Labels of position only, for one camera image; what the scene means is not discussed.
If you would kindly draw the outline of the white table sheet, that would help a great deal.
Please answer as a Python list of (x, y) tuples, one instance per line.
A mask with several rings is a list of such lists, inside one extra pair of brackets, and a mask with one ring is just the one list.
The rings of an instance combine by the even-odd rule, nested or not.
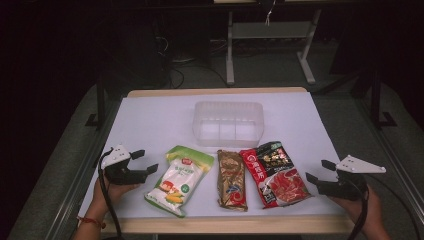
[[(339, 157), (322, 123), (311, 95), (307, 92), (246, 93), (198, 96), (162, 96), (125, 98), (117, 113), (105, 150), (121, 144), (128, 151), (143, 149), (145, 156), (130, 162), (131, 169), (158, 164), (141, 187), (125, 194), (115, 207), (120, 218), (173, 218), (144, 199), (168, 169), (165, 153), (182, 145), (208, 153), (216, 150), (197, 144), (192, 130), (195, 104), (200, 101), (257, 102), (263, 106), (262, 144), (279, 141), (301, 175), (311, 173), (322, 180), (334, 181), (336, 173), (322, 167), (323, 159), (337, 162)], [(289, 215), (342, 215), (338, 205), (306, 184), (312, 196), (287, 207), (265, 209), (251, 175), (246, 176), (248, 210), (221, 208), (218, 203), (217, 168), (201, 180), (188, 203), (183, 206), (188, 219), (195, 217), (247, 217)]]

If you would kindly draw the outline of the red and black food packet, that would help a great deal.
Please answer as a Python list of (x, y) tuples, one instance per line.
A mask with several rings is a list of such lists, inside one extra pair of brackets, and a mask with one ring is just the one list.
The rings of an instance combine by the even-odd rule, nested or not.
[(280, 141), (241, 150), (265, 208), (286, 207), (311, 196)]

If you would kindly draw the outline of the person's left hand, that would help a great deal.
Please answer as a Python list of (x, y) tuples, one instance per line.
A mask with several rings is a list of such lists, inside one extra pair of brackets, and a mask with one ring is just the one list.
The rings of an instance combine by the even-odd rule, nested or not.
[[(140, 187), (140, 184), (115, 185), (115, 184), (110, 184), (108, 181), (105, 181), (105, 183), (107, 185), (106, 187), (107, 194), (112, 204), (118, 203), (120, 199), (122, 198), (122, 196), (126, 194), (127, 192)], [(94, 190), (93, 190), (93, 198), (90, 203), (89, 209), (87, 210), (86, 215), (88, 217), (102, 219), (108, 211), (109, 211), (109, 208), (101, 189), (100, 180), (97, 179), (95, 182)]]

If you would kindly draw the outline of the black metal stand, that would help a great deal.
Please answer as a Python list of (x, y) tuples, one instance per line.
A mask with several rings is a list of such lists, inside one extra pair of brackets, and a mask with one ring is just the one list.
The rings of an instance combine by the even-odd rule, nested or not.
[(88, 117), (85, 125), (100, 129), (105, 122), (105, 87), (102, 76), (96, 81), (96, 106), (97, 112)]
[(380, 109), (381, 103), (381, 79), (378, 71), (371, 68), (367, 71), (367, 86), (370, 91), (370, 120), (377, 128), (395, 127), (396, 122), (389, 112)]

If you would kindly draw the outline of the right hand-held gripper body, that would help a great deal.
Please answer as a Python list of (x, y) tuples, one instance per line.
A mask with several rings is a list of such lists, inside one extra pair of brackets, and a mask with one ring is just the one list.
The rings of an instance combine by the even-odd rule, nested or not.
[(362, 159), (346, 156), (339, 163), (335, 163), (337, 170), (336, 182), (325, 181), (329, 185), (329, 194), (326, 196), (356, 201), (363, 197), (367, 190), (365, 174), (383, 174), (384, 166), (378, 166)]

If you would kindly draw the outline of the clear plastic container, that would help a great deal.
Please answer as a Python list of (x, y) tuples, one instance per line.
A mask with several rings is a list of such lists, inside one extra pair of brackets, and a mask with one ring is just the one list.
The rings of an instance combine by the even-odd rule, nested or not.
[(256, 102), (200, 101), (192, 129), (204, 147), (253, 148), (264, 133), (263, 106)]

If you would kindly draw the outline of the gold and brown food packet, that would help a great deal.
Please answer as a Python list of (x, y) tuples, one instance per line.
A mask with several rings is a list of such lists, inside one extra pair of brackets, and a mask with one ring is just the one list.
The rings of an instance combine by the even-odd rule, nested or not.
[(237, 152), (218, 150), (218, 203), (222, 208), (246, 212), (245, 166)]

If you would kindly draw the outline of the green and white food packet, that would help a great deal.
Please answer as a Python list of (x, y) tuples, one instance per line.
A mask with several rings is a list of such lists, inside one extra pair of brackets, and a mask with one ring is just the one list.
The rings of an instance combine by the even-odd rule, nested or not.
[(214, 165), (214, 157), (178, 145), (166, 153), (166, 161), (168, 169), (144, 198), (151, 205), (184, 218), (182, 207)]

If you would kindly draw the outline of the white metal desk frame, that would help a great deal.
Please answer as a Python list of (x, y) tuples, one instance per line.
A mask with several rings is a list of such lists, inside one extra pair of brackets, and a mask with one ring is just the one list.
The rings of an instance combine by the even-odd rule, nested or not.
[(321, 9), (314, 12), (310, 21), (271, 22), (267, 17), (264, 22), (235, 22), (233, 13), (228, 13), (227, 24), (227, 54), (226, 54), (226, 83), (235, 84), (233, 64), (233, 41), (241, 39), (304, 39), (302, 51), (297, 53), (298, 62), (308, 84), (316, 83), (307, 56), (313, 42), (321, 16)]

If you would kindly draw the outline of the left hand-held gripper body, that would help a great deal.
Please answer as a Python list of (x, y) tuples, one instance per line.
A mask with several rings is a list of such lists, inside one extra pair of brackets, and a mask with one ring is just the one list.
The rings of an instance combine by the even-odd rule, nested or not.
[(130, 153), (122, 144), (112, 147), (102, 157), (100, 168), (112, 184), (132, 185), (144, 183), (147, 177), (138, 177), (128, 168)]

